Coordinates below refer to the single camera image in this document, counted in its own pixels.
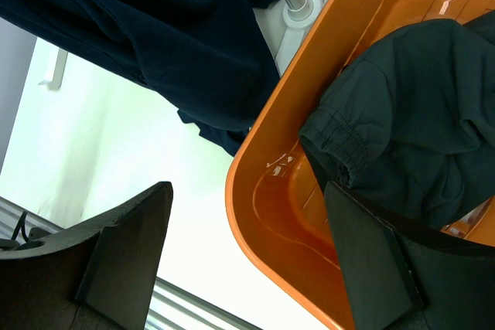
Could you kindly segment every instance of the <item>orange plastic bin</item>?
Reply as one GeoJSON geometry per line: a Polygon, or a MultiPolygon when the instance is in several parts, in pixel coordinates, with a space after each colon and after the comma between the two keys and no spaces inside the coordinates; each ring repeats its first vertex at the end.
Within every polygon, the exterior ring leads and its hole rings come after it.
{"type": "MultiPolygon", "coordinates": [[[[495,0],[329,0],[234,159],[227,213],[238,243],[329,328],[352,329],[353,319],[323,196],[298,130],[329,83],[374,41],[414,22],[464,23],[492,9],[495,0]]],[[[495,246],[495,206],[472,222],[456,224],[462,236],[495,246]]]]}

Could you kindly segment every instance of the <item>gray wall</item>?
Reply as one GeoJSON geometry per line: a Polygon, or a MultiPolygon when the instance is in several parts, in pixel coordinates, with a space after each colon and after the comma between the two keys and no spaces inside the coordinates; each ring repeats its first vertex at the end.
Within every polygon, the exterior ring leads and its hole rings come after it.
{"type": "Polygon", "coordinates": [[[35,43],[34,35],[0,19],[0,172],[35,43]]]}

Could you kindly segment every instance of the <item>green fabric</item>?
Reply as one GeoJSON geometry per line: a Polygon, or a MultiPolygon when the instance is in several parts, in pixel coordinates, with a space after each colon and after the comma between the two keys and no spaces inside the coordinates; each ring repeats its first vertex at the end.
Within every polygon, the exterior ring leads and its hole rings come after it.
{"type": "Polygon", "coordinates": [[[299,133],[320,183],[436,229],[495,194],[493,26],[406,26],[350,64],[299,133]]]}

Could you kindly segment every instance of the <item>laundry basket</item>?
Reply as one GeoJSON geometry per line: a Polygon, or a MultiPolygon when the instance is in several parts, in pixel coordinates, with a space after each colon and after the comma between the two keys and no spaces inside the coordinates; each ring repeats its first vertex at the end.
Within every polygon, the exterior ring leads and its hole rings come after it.
{"type": "MultiPolygon", "coordinates": [[[[329,83],[374,41],[414,22],[464,23],[492,9],[495,0],[329,0],[235,158],[227,213],[238,243],[329,328],[351,329],[353,319],[323,195],[298,130],[329,83]]],[[[459,223],[462,237],[495,246],[494,205],[459,223]]]]}

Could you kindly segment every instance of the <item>black wire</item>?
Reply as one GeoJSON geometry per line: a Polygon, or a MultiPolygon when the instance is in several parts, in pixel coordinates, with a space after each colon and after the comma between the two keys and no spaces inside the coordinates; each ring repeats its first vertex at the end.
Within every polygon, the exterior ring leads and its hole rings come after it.
{"type": "Polygon", "coordinates": [[[19,235],[19,231],[22,228],[22,237],[24,237],[24,240],[26,240],[25,234],[26,234],[26,217],[28,216],[28,212],[22,212],[21,217],[19,218],[19,221],[15,225],[14,233],[12,234],[11,240],[17,240],[17,236],[19,235]]]}

